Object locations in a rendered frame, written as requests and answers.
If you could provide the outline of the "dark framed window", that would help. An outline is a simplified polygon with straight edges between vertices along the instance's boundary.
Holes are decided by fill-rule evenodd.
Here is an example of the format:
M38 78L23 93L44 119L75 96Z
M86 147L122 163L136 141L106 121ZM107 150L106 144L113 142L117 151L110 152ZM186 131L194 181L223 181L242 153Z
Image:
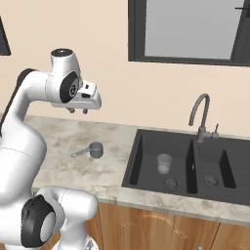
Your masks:
M128 0L128 60L250 67L250 0Z

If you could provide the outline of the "wooden cupboard door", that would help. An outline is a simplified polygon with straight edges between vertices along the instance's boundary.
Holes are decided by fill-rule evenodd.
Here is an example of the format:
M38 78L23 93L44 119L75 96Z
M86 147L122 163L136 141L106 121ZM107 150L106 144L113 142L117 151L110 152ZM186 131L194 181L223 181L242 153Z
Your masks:
M250 227L220 224L211 250L250 250Z
M104 250L210 250L218 223L101 203Z

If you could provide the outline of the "black double basin sink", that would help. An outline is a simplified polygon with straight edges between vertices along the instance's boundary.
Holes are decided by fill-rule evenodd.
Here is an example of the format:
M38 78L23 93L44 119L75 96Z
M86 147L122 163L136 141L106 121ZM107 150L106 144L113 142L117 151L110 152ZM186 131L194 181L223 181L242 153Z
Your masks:
M172 157L160 174L157 156ZM250 141L138 130L122 186L250 206Z

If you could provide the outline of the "grey measuring cup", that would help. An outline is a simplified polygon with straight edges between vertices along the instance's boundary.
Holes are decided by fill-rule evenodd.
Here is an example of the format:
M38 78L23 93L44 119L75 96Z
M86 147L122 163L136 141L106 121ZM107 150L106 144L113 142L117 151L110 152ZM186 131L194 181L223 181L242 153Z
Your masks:
M104 154L103 144L99 142L92 142L88 147L74 152L71 156L76 157L89 152L92 158L101 158Z

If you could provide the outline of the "grey curved tap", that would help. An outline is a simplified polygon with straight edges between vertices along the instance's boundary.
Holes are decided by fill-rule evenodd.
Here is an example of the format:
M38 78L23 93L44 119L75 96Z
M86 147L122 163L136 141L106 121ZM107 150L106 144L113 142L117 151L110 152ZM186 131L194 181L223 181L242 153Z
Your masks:
M197 141L199 143L203 143L205 139L218 139L219 138L219 133L218 133L219 125L216 125L215 131L212 133L210 133L206 130L206 119L207 119L209 104L210 104L210 97L208 94L202 94L196 100L196 102L191 110L191 113L190 113L188 125L189 126L193 125L195 114L196 114L196 112L199 108L199 105L201 104L202 101L205 101L205 106L203 109L201 124L198 127L198 132L197 132Z

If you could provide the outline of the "dark wall cabinet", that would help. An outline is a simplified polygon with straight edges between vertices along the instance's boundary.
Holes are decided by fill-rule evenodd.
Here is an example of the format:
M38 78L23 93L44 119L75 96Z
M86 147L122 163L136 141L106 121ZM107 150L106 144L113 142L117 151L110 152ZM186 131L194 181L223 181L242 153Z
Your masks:
M10 56L11 49L6 36L4 25L0 17L0 56Z

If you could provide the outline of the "clear glass cup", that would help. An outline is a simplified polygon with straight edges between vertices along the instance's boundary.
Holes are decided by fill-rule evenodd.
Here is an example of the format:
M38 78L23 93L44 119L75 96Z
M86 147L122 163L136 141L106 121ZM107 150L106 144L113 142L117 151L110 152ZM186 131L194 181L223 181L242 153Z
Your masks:
M168 174L171 168L172 157L169 154L161 153L157 156L157 169L160 174Z

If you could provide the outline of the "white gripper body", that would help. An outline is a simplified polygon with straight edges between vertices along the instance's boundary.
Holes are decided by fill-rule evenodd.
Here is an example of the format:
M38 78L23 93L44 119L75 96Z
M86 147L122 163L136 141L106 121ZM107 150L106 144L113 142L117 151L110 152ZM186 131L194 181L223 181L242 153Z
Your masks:
M66 104L52 103L53 107L80 108L80 109L100 109L102 106L101 95L96 92L91 98L74 97Z

